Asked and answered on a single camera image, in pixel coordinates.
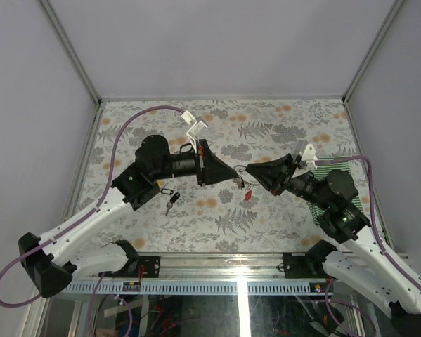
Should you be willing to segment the silver keyring with keys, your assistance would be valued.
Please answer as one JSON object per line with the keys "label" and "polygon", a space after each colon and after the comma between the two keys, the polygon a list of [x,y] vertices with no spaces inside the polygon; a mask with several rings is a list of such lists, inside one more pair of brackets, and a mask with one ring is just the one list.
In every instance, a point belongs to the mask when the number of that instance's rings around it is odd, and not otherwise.
{"label": "silver keyring with keys", "polygon": [[245,179],[242,174],[246,172],[247,167],[245,165],[235,165],[234,170],[238,173],[238,176],[233,179],[233,182],[238,186],[240,189],[250,190],[253,187],[260,186],[257,181],[247,180]]}

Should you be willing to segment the red key tag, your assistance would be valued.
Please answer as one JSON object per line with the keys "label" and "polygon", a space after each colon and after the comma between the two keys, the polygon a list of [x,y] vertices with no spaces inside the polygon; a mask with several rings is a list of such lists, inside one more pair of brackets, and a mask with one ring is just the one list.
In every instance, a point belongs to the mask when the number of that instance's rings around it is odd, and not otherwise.
{"label": "red key tag", "polygon": [[244,200],[249,201],[251,198],[252,198],[252,189],[246,191]]}

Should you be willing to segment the black key tag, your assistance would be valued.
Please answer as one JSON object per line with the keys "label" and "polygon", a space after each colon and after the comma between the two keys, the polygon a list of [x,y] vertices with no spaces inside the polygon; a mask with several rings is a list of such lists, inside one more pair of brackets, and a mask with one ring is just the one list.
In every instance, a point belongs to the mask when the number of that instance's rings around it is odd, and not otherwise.
{"label": "black key tag", "polygon": [[162,189],[160,190],[160,192],[161,192],[162,194],[165,194],[165,195],[173,195],[173,193],[174,193],[174,191],[173,191],[173,190],[168,189],[168,188],[162,188]]}

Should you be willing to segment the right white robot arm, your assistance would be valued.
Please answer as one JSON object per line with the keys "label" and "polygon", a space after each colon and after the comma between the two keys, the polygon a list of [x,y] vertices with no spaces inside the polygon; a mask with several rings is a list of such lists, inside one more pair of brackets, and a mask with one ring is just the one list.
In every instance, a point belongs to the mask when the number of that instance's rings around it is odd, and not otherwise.
{"label": "right white robot arm", "polygon": [[334,245],[320,240],[308,250],[306,270],[325,273],[359,292],[390,319],[401,336],[421,336],[421,276],[381,238],[374,216],[366,216],[352,201],[358,196],[348,171],[332,169],[324,178],[313,172],[296,175],[300,157],[250,164],[246,171],[274,196],[289,192],[320,208],[324,233],[364,262],[355,264]]}

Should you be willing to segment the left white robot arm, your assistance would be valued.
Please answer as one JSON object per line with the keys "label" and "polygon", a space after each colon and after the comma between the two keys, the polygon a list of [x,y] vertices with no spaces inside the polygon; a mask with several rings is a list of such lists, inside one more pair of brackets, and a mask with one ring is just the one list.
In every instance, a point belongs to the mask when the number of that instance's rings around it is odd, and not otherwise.
{"label": "left white robot arm", "polygon": [[101,230],[136,211],[160,193],[159,180],[194,176],[200,186],[237,178],[204,139],[184,153],[171,154],[161,135],[145,138],[135,160],[105,189],[105,195],[58,227],[39,236],[28,232],[18,240],[21,265],[39,295],[50,298],[73,279],[102,272],[131,277],[138,272],[138,253],[126,240],[80,253]]}

